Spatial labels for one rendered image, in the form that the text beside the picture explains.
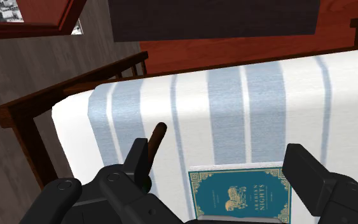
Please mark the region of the wooden bed with striped blanket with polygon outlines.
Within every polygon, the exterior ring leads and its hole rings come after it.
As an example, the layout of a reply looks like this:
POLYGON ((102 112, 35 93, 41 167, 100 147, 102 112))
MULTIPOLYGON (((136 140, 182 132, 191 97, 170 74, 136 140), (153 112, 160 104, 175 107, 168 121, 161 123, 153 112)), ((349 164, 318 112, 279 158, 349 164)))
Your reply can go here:
POLYGON ((0 124, 19 131, 34 172, 49 182, 55 169, 34 123, 46 110, 83 183, 122 162, 136 137, 165 122, 152 192, 182 218, 197 212, 193 166, 278 162, 288 143, 358 181, 358 47, 103 83, 71 96, 53 87, 0 106, 0 124))

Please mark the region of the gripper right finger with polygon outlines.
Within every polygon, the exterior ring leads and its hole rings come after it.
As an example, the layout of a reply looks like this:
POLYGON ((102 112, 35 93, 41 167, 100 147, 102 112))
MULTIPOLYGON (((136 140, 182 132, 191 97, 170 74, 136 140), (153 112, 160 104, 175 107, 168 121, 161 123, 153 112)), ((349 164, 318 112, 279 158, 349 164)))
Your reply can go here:
POLYGON ((358 182, 329 172, 301 144, 289 143, 282 172, 318 224, 358 224, 358 182))

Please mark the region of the red framed window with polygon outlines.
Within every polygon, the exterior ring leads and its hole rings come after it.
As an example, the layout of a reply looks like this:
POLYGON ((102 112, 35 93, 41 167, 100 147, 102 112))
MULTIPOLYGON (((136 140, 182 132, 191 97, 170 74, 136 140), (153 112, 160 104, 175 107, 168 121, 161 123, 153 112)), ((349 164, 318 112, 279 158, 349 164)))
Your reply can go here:
POLYGON ((0 39, 70 35, 87 0, 16 0, 23 22, 0 22, 0 39))

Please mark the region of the brown stick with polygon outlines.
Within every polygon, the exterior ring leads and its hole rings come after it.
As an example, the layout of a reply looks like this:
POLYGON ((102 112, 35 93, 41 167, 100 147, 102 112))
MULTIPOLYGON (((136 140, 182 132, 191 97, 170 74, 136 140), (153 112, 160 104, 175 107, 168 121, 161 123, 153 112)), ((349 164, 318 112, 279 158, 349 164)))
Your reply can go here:
POLYGON ((153 133, 148 141, 148 173, 151 172, 156 152, 158 151, 166 131, 167 125, 164 122, 159 122, 154 128, 153 133))

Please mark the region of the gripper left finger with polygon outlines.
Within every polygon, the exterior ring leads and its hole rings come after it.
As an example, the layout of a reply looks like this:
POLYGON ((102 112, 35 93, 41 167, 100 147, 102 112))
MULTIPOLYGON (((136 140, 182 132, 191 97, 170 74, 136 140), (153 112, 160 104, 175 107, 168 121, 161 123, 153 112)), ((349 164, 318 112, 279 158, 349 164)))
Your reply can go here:
POLYGON ((182 224, 157 196, 142 191, 148 168, 148 140, 137 138, 123 164, 103 167, 89 184, 76 178, 48 183, 19 224, 61 224, 86 190, 97 194, 90 203, 108 201, 122 224, 182 224))

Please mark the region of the teal book with gold ornament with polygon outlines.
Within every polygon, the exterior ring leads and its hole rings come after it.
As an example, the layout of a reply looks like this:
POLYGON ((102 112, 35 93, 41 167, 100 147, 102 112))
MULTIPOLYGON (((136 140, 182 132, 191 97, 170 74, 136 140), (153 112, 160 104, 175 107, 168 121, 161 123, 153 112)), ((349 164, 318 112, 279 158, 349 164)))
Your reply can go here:
POLYGON ((202 165, 188 171, 195 216, 291 222, 292 188, 282 162, 202 165))

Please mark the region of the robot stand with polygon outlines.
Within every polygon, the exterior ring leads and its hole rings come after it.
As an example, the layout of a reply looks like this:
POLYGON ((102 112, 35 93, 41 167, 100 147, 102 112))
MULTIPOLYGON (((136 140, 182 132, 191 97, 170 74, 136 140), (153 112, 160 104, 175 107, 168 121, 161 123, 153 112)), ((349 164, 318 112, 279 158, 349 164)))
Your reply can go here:
POLYGON ((320 0, 108 0, 116 42, 315 34, 320 0))

